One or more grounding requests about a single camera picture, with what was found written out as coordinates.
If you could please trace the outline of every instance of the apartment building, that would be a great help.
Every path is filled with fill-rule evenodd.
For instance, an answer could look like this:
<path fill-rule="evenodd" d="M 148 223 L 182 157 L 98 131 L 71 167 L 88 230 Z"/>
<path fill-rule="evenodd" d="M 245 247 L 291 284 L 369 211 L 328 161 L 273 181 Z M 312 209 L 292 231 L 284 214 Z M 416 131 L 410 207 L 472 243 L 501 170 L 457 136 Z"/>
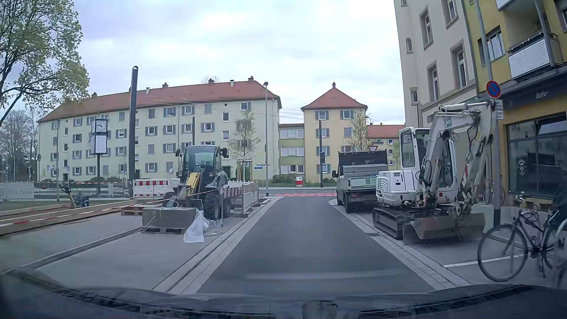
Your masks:
<path fill-rule="evenodd" d="M 567 180 L 567 1 L 464 2 L 478 99 L 488 97 L 487 63 L 502 88 L 502 186 L 507 192 L 549 199 Z M 546 203 L 538 205 L 545 209 Z"/>
<path fill-rule="evenodd" d="M 376 146 L 376 150 L 386 150 L 388 154 L 388 168 L 390 170 L 399 170 L 399 153 L 400 153 L 400 135 L 401 129 L 405 125 L 368 125 L 368 145 Z"/>
<path fill-rule="evenodd" d="M 199 85 L 169 87 L 165 83 L 157 89 L 148 87 L 137 92 L 135 132 L 129 131 L 130 92 L 102 96 L 93 93 L 87 99 L 67 100 L 39 120 L 39 153 L 43 160 L 37 168 L 38 178 L 55 180 L 57 160 L 60 180 L 88 181 L 96 176 L 96 156 L 90 153 L 91 122 L 96 118 L 108 119 L 108 153 L 100 159 L 100 175 L 105 178 L 127 177 L 131 134 L 135 134 L 136 175 L 140 178 L 174 178 L 179 169 L 175 151 L 193 143 L 227 147 L 229 152 L 222 165 L 234 177 L 238 156 L 229 148 L 229 140 L 241 138 L 234 134 L 235 120 L 247 110 L 255 116 L 256 137 L 261 140 L 250 155 L 253 163 L 265 161 L 266 125 L 268 160 L 275 163 L 281 100 L 268 91 L 266 123 L 265 94 L 264 87 L 253 77 L 247 81 L 210 80 Z M 263 176 L 264 169 L 255 173 Z M 270 166 L 269 174 L 279 174 L 278 166 Z"/>
<path fill-rule="evenodd" d="M 439 104 L 472 102 L 477 94 L 463 2 L 393 1 L 405 124 L 429 127 Z"/>
<path fill-rule="evenodd" d="M 280 172 L 305 176 L 304 124 L 280 124 Z"/>
<path fill-rule="evenodd" d="M 338 153 L 350 152 L 351 120 L 358 112 L 366 113 L 368 106 L 346 95 L 333 82 L 332 88 L 301 108 L 304 121 L 305 177 L 308 183 L 331 178 L 333 167 L 338 167 Z M 319 134 L 323 140 L 325 164 L 320 164 Z"/>

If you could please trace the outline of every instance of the traffic sign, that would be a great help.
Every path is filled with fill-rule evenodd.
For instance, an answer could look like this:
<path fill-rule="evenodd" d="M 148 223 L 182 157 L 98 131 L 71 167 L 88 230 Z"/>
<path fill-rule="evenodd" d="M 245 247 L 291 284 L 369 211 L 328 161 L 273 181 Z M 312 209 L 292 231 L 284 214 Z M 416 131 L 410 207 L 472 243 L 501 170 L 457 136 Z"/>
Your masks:
<path fill-rule="evenodd" d="M 496 81 L 488 81 L 486 84 L 486 91 L 491 98 L 497 99 L 500 97 L 500 93 L 502 90 L 500 89 L 500 85 L 496 83 Z"/>

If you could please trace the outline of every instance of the red roof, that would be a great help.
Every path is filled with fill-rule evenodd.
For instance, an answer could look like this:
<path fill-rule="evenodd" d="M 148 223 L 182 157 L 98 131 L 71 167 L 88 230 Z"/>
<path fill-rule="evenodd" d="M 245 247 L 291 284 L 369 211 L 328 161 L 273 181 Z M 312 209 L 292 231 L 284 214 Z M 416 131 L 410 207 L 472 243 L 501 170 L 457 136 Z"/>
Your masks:
<path fill-rule="evenodd" d="M 368 125 L 368 138 L 397 138 L 405 125 Z"/>
<path fill-rule="evenodd" d="M 318 97 L 315 101 L 302 107 L 301 110 L 328 110 L 334 108 L 368 109 L 368 106 L 358 103 L 350 96 L 344 94 L 341 90 L 336 88 L 336 85 L 333 82 L 333 87 L 330 90 Z"/>
<path fill-rule="evenodd" d="M 186 103 L 207 103 L 225 101 L 263 100 L 266 93 L 264 87 L 254 80 L 220 83 L 207 83 L 184 86 L 167 86 L 165 83 L 157 89 L 137 91 L 136 108 L 157 107 L 166 105 L 177 105 Z M 277 99 L 281 108 L 280 97 L 268 90 L 269 99 Z M 89 114 L 105 113 L 111 111 L 128 110 L 130 105 L 130 92 L 115 93 L 96 96 L 87 99 L 68 100 L 63 102 L 55 110 L 51 111 L 39 122 L 64 119 L 67 117 L 84 116 Z"/>

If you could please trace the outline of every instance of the asphalt road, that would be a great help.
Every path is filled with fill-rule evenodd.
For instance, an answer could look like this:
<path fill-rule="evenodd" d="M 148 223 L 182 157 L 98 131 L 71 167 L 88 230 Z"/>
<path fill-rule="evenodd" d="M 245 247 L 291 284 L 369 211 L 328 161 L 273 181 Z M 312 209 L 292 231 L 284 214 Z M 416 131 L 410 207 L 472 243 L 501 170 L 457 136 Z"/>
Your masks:
<path fill-rule="evenodd" d="M 328 202 L 320 196 L 274 203 L 198 292 L 318 297 L 433 290 Z"/>

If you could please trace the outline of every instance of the cloudy sky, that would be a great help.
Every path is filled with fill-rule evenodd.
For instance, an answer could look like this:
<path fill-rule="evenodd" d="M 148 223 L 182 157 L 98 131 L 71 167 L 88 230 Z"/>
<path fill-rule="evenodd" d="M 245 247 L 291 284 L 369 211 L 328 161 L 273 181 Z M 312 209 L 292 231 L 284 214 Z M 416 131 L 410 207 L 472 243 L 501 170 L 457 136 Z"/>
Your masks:
<path fill-rule="evenodd" d="M 404 122 L 391 0 L 75 0 L 89 93 L 199 83 L 207 75 L 269 82 L 282 123 L 337 83 L 374 122 Z"/>

